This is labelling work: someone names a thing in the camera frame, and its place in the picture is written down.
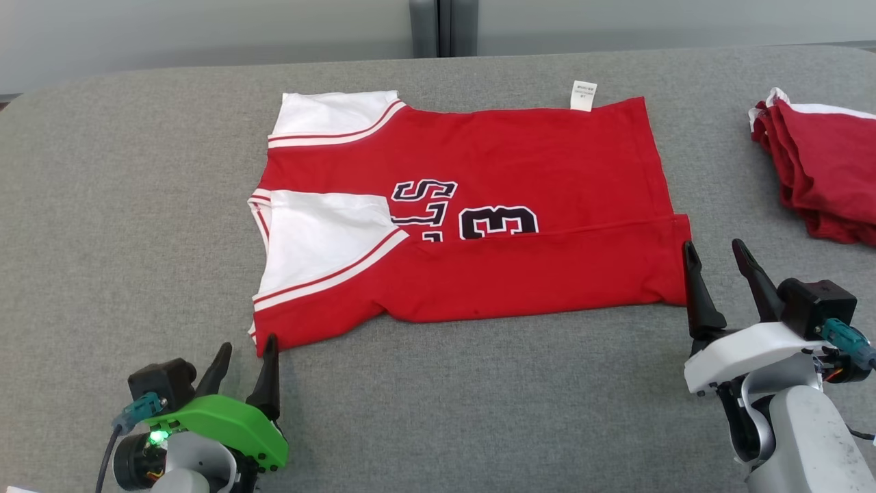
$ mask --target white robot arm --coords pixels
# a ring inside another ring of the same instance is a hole
[[[830,281],[788,279],[776,289],[745,244],[735,239],[732,245],[761,322],[724,329],[696,250],[685,244],[694,339],[684,364],[688,390],[717,393],[752,493],[876,493],[850,429],[822,392],[824,375],[830,382],[859,382],[876,368],[876,351],[848,326],[857,300]]]

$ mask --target printed number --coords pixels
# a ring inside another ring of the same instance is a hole
[[[483,238],[490,232],[538,232],[535,214],[522,205],[497,205],[479,209],[463,209],[459,214],[459,236],[462,239]]]
[[[440,202],[430,202],[426,205],[427,216],[412,216],[397,218],[392,216],[392,222],[397,225],[427,225],[438,227],[444,224],[449,199],[456,193],[456,182],[441,182],[438,180],[419,180],[418,182],[402,182],[395,185],[392,200],[395,202],[417,202],[423,199],[447,199]],[[477,209],[463,209],[459,214],[459,237],[462,239],[483,238],[491,232],[538,232],[539,224],[535,213],[528,207],[516,205],[508,207],[494,205]],[[423,232],[424,241],[444,241],[442,232]]]

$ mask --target folded red garment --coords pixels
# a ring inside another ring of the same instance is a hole
[[[774,88],[749,119],[752,140],[773,156],[781,202],[809,234],[876,247],[876,115],[791,104]]]

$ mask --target red stripe trim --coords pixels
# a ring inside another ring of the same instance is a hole
[[[262,216],[261,210],[256,211],[256,213],[258,214],[258,220],[262,222],[262,231],[265,232],[265,238],[269,239],[271,237],[271,232],[268,231],[268,224],[265,222],[265,217]]]
[[[384,114],[381,115],[380,118],[378,118],[378,121],[374,122],[374,125],[366,128],[364,130],[360,130],[358,132],[341,133],[341,134],[335,134],[335,135],[287,135],[287,136],[274,137],[272,139],[268,139],[268,142],[273,142],[274,140],[286,140],[286,139],[334,139],[334,138],[340,138],[340,137],[350,137],[353,135],[358,135],[359,133],[365,133],[365,132],[368,132],[369,130],[373,129],[374,127],[380,125],[386,119],[386,115],[389,114],[389,111],[392,108],[394,108],[396,104],[400,104],[400,103],[401,103],[400,99],[395,100],[394,103],[390,104],[389,107],[386,108],[386,111],[384,111]]]
[[[392,238],[393,236],[395,236],[395,234],[398,233],[399,231],[401,231],[401,230],[396,229],[396,230],[394,230],[393,232],[387,234],[385,238],[383,238],[382,240],[380,240],[380,243],[378,243],[377,246],[375,246],[374,248],[372,248],[371,251],[368,252],[366,255],[364,255],[361,259],[359,259],[358,261],[356,261],[356,262],[350,264],[349,266],[347,266],[347,267],[345,267],[345,268],[342,268],[341,270],[339,270],[339,271],[337,271],[337,272],[335,272],[335,273],[333,273],[333,274],[326,275],[325,277],[321,277],[321,278],[319,278],[319,279],[317,279],[317,280],[315,280],[315,281],[305,282],[304,284],[299,284],[299,285],[297,285],[297,286],[292,286],[291,288],[286,288],[286,289],[283,289],[282,291],[277,291],[276,293],[271,293],[270,295],[268,295],[268,296],[266,296],[266,297],[260,297],[260,298],[256,299],[253,303],[259,303],[259,302],[262,302],[262,301],[264,301],[264,300],[266,300],[266,299],[273,298],[273,297],[275,297],[275,296],[279,296],[279,295],[282,295],[282,294],[284,294],[284,293],[288,293],[289,291],[294,291],[294,290],[296,290],[296,289],[306,288],[307,286],[312,286],[312,285],[314,285],[314,284],[316,284],[316,283],[318,283],[318,282],[327,281],[328,279],[331,279],[332,277],[335,277],[335,276],[337,276],[337,275],[343,274],[344,272],[347,272],[348,270],[354,268],[355,266],[359,265],[360,263],[364,262],[366,259],[368,259],[369,257],[371,257],[371,256],[374,254],[374,252],[376,252],[376,251],[378,250],[378,248],[380,248],[381,246],[383,246],[383,244],[386,243],[386,241],[388,241],[389,238]]]

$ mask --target black number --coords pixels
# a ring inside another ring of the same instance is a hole
[[[481,225],[484,232],[477,229]],[[505,207],[481,207],[464,209],[459,214],[459,236],[462,239],[483,238],[490,232],[538,232],[539,224],[535,214],[522,205]]]

